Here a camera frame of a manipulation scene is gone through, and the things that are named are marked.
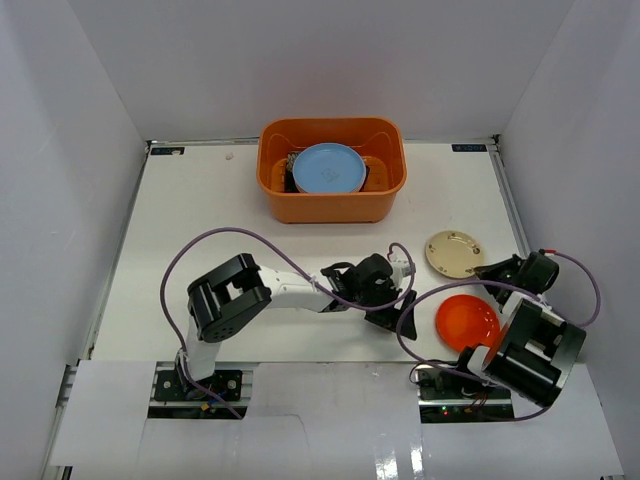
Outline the black floral rectangular plate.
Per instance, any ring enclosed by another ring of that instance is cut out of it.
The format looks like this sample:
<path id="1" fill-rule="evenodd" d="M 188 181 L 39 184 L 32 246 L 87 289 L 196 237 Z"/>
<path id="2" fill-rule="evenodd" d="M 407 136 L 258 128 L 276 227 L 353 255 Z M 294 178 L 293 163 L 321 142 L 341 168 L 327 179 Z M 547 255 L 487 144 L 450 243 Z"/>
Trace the black floral rectangular plate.
<path id="1" fill-rule="evenodd" d="M 284 192 L 285 193 L 297 193 L 298 188 L 293 176 L 293 166 L 296 158 L 299 155 L 298 151 L 292 151 L 287 154 L 287 158 L 284 166 Z"/>

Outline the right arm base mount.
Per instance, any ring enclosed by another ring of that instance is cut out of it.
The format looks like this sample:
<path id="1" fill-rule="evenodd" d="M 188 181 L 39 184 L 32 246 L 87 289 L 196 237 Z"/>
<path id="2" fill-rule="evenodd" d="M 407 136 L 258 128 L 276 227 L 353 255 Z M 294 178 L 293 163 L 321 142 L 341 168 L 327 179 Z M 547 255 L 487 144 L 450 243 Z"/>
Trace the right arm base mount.
<path id="1" fill-rule="evenodd" d="M 468 381 L 425 364 L 412 368 L 409 381 L 417 388 L 422 424 L 515 419 L 511 392 L 508 389 Z"/>

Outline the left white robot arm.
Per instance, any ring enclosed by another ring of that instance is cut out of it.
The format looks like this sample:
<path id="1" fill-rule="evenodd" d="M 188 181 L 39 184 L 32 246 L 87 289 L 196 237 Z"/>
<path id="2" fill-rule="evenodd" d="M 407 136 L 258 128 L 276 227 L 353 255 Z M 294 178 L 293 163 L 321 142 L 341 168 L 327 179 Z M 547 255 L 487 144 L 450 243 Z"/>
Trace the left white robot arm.
<path id="1" fill-rule="evenodd" d="M 393 332 L 402 313 L 417 298 L 401 288 L 413 280 L 415 266 L 393 254 L 372 254 L 354 265 L 338 262 L 317 276 L 278 271 L 239 254 L 187 288 L 189 328 L 186 347 L 176 355 L 177 387 L 199 399 L 211 387 L 221 343 L 239 334 L 268 309 L 340 313 L 357 309 L 365 320 Z"/>

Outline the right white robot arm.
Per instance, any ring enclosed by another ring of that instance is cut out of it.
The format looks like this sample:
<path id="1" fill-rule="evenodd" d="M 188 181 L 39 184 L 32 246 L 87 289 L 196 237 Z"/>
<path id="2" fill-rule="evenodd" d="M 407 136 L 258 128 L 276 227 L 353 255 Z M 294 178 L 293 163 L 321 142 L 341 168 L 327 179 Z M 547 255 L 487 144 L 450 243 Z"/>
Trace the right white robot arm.
<path id="1" fill-rule="evenodd" d="M 525 259 L 514 255 L 474 269 L 506 323 L 491 346 L 463 349 L 451 374 L 459 396 L 475 398 L 492 383 L 548 408 L 560 395 L 586 332 L 541 299 L 560 273 L 552 255 L 551 250 L 539 250 Z"/>

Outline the orange round plate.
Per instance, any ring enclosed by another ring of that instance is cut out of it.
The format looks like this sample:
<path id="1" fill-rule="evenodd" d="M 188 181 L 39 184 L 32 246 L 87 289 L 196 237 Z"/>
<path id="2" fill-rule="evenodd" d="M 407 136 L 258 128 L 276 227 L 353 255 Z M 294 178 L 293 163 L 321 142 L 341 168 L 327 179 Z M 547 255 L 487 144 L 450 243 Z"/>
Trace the orange round plate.
<path id="1" fill-rule="evenodd" d="M 476 296 L 460 294 L 447 298 L 439 306 L 435 328 L 449 348 L 461 353 L 467 347 L 491 347 L 501 325 L 488 303 Z"/>

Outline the orange plastic bin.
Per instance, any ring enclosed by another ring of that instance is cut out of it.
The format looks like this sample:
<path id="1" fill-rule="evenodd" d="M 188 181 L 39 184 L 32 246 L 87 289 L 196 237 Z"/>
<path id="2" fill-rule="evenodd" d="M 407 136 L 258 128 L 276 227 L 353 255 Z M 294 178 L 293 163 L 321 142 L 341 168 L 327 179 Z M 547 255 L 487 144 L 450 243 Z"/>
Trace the orange plastic bin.
<path id="1" fill-rule="evenodd" d="M 353 148 L 371 166 L 368 191 L 345 194 L 284 192 L 287 154 L 335 142 Z M 401 132 L 379 117 L 286 118 L 259 137 L 256 180 L 271 214 L 285 224 L 375 223 L 386 217 L 407 179 Z"/>

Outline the blue round plate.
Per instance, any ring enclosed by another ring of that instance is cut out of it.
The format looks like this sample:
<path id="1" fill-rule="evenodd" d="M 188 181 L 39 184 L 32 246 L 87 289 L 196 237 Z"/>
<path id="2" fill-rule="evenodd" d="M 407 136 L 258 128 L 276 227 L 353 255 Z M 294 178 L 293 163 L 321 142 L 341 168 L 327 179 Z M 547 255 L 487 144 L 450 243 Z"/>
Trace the blue round plate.
<path id="1" fill-rule="evenodd" d="M 361 190 L 367 177 L 364 159 L 339 143 L 320 143 L 303 150 L 294 160 L 292 176 L 297 189 L 309 194 L 345 194 Z"/>

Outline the small cream patterned plate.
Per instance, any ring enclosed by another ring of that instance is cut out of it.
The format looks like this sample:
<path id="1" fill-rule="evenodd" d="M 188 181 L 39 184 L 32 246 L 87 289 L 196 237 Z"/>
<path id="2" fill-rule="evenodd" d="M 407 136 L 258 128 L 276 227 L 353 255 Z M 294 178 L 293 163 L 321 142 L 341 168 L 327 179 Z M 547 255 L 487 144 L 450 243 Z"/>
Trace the small cream patterned plate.
<path id="1" fill-rule="evenodd" d="M 470 235 L 447 230 L 434 234 L 426 243 L 425 256 L 439 274 L 451 279 L 466 279 L 485 264 L 483 247 Z"/>

